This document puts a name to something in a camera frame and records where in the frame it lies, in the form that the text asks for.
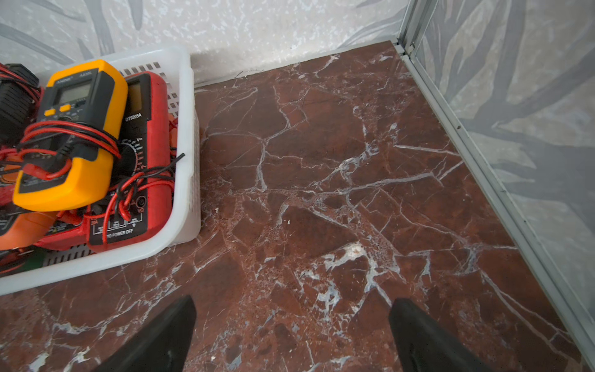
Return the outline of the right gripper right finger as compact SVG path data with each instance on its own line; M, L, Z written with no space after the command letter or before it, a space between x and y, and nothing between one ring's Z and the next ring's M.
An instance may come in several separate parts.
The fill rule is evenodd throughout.
M490 370L410 299L395 299L388 320L404 371Z

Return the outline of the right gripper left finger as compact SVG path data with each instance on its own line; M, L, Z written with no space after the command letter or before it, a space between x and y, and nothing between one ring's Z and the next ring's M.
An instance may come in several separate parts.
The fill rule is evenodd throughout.
M176 300L95 370L184 370L196 316L191 296L186 295Z

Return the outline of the large red multimeter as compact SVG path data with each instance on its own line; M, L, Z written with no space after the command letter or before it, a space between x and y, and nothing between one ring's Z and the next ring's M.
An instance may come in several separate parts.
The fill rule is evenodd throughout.
M86 243L96 253L154 237L173 207L175 161L166 83L151 72L135 74L126 82L120 157L112 169L108 194L86 213Z

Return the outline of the orange Victor multimeter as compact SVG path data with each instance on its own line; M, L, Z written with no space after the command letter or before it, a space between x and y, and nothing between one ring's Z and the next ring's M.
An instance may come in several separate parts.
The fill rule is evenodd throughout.
M34 212L13 203L20 163L15 154L1 157L1 251L33 245L57 219L58 212Z

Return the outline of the small yellow multimeter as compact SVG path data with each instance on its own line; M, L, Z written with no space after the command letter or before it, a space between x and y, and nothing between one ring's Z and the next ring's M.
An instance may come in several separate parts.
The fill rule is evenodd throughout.
M12 201L34 212L79 209L104 198L121 155L125 78L93 60L54 73L36 121L17 146L22 159Z

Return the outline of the small dark grey multimeter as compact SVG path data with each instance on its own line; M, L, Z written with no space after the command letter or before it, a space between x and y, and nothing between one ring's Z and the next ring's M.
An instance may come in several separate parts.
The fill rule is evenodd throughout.
M39 79L22 64L1 64L1 145L20 142L37 112Z

